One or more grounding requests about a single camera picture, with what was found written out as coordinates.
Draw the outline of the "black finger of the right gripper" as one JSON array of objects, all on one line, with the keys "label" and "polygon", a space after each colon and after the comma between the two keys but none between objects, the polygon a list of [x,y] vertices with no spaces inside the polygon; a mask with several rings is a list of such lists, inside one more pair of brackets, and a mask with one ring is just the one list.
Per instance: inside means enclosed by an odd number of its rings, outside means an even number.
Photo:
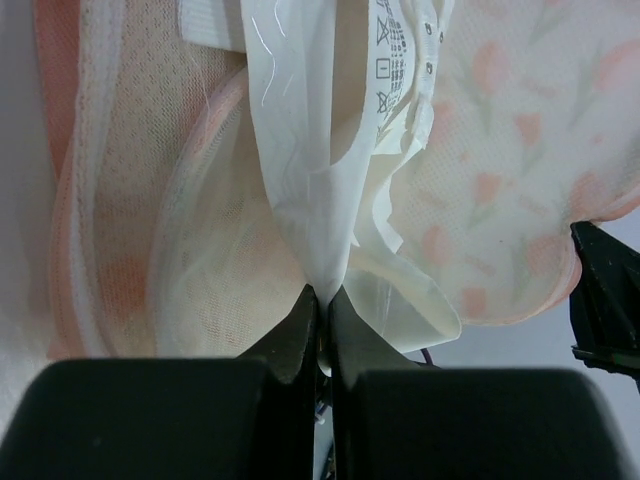
[{"label": "black finger of the right gripper", "polygon": [[639,253],[590,222],[571,225],[582,272],[570,294],[574,358],[639,380]]}]

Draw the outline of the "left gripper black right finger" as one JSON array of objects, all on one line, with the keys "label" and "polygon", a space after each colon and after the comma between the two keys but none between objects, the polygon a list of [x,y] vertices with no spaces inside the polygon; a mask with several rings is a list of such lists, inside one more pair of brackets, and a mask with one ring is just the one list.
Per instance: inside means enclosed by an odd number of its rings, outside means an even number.
[{"label": "left gripper black right finger", "polygon": [[635,479],[606,401],[562,369],[442,369],[328,308],[339,479]]}]

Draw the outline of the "floral laundry bag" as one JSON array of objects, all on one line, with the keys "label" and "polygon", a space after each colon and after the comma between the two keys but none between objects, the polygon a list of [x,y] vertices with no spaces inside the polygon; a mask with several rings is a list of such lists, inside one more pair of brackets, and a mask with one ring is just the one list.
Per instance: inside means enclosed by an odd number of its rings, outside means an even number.
[{"label": "floral laundry bag", "polygon": [[[266,196],[247,57],[183,39],[180,2],[34,5],[55,357],[235,356],[312,286]],[[638,205],[639,5],[450,2],[390,224],[462,330],[566,298],[570,225]]]}]

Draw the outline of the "white bra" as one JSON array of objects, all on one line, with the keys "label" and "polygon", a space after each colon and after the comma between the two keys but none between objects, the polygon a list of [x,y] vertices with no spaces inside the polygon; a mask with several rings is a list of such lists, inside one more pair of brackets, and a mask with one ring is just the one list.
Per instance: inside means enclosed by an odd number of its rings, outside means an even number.
[{"label": "white bra", "polygon": [[458,338],[434,279],[401,257],[391,185],[421,153],[450,1],[182,1],[183,39],[246,55],[266,196],[322,304],[344,290],[401,352]]}]

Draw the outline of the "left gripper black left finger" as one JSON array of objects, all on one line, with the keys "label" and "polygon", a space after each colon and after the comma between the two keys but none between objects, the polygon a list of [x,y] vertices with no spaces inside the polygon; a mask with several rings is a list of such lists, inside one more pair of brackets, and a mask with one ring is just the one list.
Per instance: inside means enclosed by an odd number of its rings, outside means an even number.
[{"label": "left gripper black left finger", "polygon": [[309,479],[318,301],[234,359],[49,365],[1,444],[5,479]]}]

